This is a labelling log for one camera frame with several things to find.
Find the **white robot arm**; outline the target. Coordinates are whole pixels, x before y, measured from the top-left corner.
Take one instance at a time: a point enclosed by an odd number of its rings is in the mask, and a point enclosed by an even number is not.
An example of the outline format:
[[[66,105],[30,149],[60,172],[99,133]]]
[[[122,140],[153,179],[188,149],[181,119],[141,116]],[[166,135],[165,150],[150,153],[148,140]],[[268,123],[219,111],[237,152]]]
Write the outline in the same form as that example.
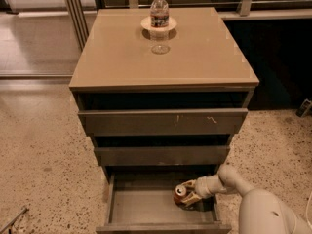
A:
[[[175,202],[189,207],[215,194],[238,193],[239,234],[312,234],[303,220],[275,194],[254,187],[230,165],[221,165],[215,175],[190,179],[175,188]]]

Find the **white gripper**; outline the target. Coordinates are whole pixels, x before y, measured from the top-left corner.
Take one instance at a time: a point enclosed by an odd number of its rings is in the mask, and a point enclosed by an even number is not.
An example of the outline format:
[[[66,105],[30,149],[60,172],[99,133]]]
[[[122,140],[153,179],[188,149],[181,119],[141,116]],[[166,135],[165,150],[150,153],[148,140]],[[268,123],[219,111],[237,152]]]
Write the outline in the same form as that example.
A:
[[[211,185],[213,184],[214,179],[211,176],[201,176],[199,178],[190,179],[184,182],[182,185],[186,189],[194,189],[195,192],[191,192],[185,198],[181,200],[181,203],[186,207],[193,205],[196,202],[199,202],[202,199],[207,199],[213,196],[211,191]]]

